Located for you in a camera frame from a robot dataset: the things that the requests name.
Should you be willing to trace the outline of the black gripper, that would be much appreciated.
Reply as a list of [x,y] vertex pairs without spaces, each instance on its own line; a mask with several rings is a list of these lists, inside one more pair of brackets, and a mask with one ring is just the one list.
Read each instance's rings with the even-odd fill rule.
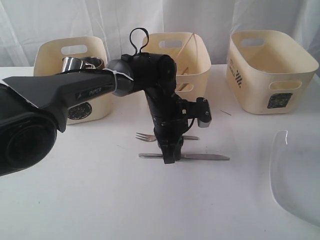
[[152,121],[153,132],[161,149],[163,162],[174,164],[180,161],[184,144],[183,134],[189,130],[189,120],[187,118],[165,120],[153,117]]

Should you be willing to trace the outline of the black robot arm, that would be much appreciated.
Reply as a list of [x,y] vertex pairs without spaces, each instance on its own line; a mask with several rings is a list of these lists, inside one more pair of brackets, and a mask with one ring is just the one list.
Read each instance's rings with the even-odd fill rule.
[[105,69],[75,69],[48,76],[11,76],[0,85],[0,174],[40,162],[67,126],[68,110],[106,94],[144,91],[165,164],[181,157],[188,122],[175,93],[177,66],[167,54],[124,54]]

